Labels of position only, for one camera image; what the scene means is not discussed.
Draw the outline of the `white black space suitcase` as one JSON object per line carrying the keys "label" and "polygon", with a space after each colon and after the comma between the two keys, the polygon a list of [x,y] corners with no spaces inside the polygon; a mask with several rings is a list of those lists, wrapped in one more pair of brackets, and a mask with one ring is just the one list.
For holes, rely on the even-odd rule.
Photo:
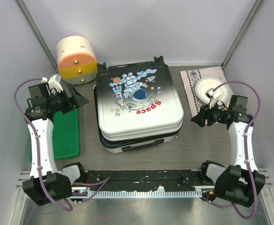
{"label": "white black space suitcase", "polygon": [[183,107],[162,56],[98,64],[94,98],[99,138],[111,153],[170,142],[183,125]]}

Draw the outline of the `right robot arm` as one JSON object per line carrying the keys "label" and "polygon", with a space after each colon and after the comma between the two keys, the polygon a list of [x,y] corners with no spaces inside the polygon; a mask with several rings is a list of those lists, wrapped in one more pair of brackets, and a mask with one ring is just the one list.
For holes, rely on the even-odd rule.
{"label": "right robot arm", "polygon": [[201,164],[198,178],[203,185],[214,183],[215,197],[249,208],[265,185],[266,178],[258,172],[254,162],[253,116],[246,113],[247,101],[246,97],[232,95],[227,110],[218,104],[202,105],[191,121],[200,127],[215,123],[226,125],[231,143],[230,165],[225,168],[207,160]]}

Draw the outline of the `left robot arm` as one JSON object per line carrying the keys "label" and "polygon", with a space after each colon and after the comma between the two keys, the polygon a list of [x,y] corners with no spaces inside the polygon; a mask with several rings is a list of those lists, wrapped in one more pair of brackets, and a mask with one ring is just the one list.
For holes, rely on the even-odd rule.
{"label": "left robot arm", "polygon": [[64,166],[62,171],[55,165],[52,143],[55,113],[66,114],[89,102],[73,85],[68,84],[67,88],[69,94],[48,83],[29,87],[29,107],[24,114],[31,135],[32,165],[30,178],[22,188],[38,206],[70,197],[72,185],[82,187],[87,180],[79,162]]}

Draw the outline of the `white paper plate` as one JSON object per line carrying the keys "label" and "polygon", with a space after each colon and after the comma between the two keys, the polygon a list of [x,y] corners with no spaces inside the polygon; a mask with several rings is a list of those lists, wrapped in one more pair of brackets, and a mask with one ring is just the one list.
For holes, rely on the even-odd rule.
{"label": "white paper plate", "polygon": [[[210,102],[210,99],[205,95],[205,93],[211,88],[215,90],[218,86],[220,86],[223,83],[224,81],[218,78],[202,78],[195,85],[195,94],[200,101],[202,101],[205,104],[208,104]],[[222,101],[224,104],[227,104],[230,101],[230,98],[233,94],[230,86],[228,84],[225,84],[217,88],[217,90],[221,92],[221,98],[219,101]]]}

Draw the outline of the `green plastic tray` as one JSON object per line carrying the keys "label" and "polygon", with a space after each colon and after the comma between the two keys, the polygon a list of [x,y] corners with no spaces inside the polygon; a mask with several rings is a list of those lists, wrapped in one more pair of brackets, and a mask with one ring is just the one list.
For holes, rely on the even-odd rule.
{"label": "green plastic tray", "polygon": [[65,159],[78,156],[79,144],[79,113],[78,108],[62,114],[50,112],[50,98],[53,94],[31,95],[27,99],[29,108],[25,114],[30,121],[49,119],[53,123],[52,144],[54,159]]}

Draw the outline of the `round mini drawer cabinet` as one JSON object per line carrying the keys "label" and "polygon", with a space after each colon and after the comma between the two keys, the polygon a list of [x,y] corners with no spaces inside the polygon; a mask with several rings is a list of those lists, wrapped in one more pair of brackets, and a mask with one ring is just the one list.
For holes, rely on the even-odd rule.
{"label": "round mini drawer cabinet", "polygon": [[91,43],[82,36],[69,36],[56,45],[58,71],[68,83],[80,85],[93,81],[97,59]]}

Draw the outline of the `patterned placemat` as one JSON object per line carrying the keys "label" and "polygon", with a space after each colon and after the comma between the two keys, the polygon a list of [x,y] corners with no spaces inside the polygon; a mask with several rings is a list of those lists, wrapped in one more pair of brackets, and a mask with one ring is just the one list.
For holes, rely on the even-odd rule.
{"label": "patterned placemat", "polygon": [[195,116],[200,110],[200,107],[209,102],[209,99],[205,97],[205,99],[202,101],[200,98],[198,98],[195,86],[196,83],[201,80],[202,78],[215,78],[219,79],[222,82],[226,82],[226,78],[224,76],[224,71],[220,66],[217,67],[208,67],[208,68],[201,68],[201,69],[191,69],[191,70],[183,70],[180,71],[180,76],[183,81],[185,93],[188,98],[189,107],[191,110],[191,115]]}

